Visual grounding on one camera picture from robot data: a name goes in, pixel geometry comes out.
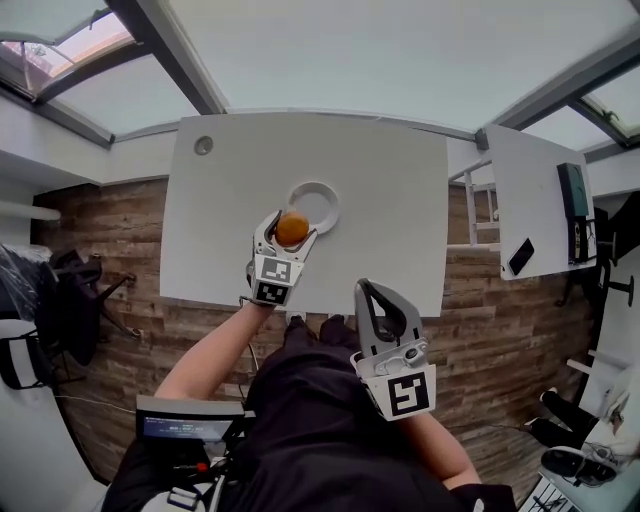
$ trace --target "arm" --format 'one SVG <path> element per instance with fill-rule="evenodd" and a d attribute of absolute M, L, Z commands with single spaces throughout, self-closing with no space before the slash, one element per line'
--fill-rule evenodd
<path fill-rule="evenodd" d="M 182 356 L 155 396 L 208 400 L 272 311 L 272 307 L 246 304 Z"/>
<path fill-rule="evenodd" d="M 398 423 L 417 450 L 422 463 L 447 489 L 480 483 L 467 452 L 433 416 L 428 413 L 417 414 Z"/>

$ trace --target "black clothing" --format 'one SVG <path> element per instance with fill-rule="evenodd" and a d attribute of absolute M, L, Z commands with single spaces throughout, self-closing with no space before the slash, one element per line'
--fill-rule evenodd
<path fill-rule="evenodd" d="M 334 317 L 320 338 L 328 343 L 294 318 L 284 347 L 256 375 L 246 403 L 256 423 L 231 454 L 229 479 L 238 484 L 223 490 L 221 512 L 471 512 L 478 499 L 486 512 L 516 510 L 507 486 L 449 491 L 432 477 L 356 377 L 349 362 L 358 349 L 354 331 Z M 160 457 L 134 442 L 103 511 L 137 511 L 169 490 Z"/>
<path fill-rule="evenodd" d="M 542 403 L 571 430 L 544 418 L 537 418 L 530 425 L 531 435 L 549 448 L 569 446 L 580 450 L 585 439 L 598 423 L 598 418 L 577 405 L 567 402 L 553 391 L 545 391 L 542 394 Z"/>

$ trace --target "orange ball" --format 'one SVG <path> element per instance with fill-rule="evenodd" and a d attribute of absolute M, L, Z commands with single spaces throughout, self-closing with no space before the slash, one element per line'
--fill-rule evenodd
<path fill-rule="evenodd" d="M 309 220 L 299 212 L 285 213 L 276 225 L 276 242 L 282 247 L 299 244 L 309 233 Z"/>

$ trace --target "phone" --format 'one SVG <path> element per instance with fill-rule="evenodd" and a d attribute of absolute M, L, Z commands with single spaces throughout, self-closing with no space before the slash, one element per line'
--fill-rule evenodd
<path fill-rule="evenodd" d="M 531 243 L 531 240 L 527 238 L 520 246 L 520 249 L 518 249 L 509 260 L 509 268 L 511 269 L 511 272 L 513 272 L 514 276 L 517 276 L 522 271 L 524 266 L 531 259 L 531 256 L 533 256 L 533 253 L 533 244 Z"/>

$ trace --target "table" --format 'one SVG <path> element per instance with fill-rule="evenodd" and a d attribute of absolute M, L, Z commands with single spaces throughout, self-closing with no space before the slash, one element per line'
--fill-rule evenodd
<path fill-rule="evenodd" d="M 567 220 L 556 166 L 581 166 L 586 186 L 588 219 L 594 218 L 587 164 L 582 153 L 503 126 L 486 127 L 498 209 L 500 212 L 501 277 L 522 279 L 592 267 L 595 259 L 568 263 Z M 529 238 L 534 254 L 515 276 L 508 262 Z"/>
<path fill-rule="evenodd" d="M 201 136 L 213 140 L 205 155 Z M 169 178 L 160 294 L 237 305 L 249 292 L 251 237 L 305 181 L 332 187 L 338 224 L 318 240 L 287 309 L 354 311 L 367 277 L 421 315 L 439 316 L 446 262 L 446 139 L 402 126 L 317 114 L 201 116 L 182 121 Z"/>

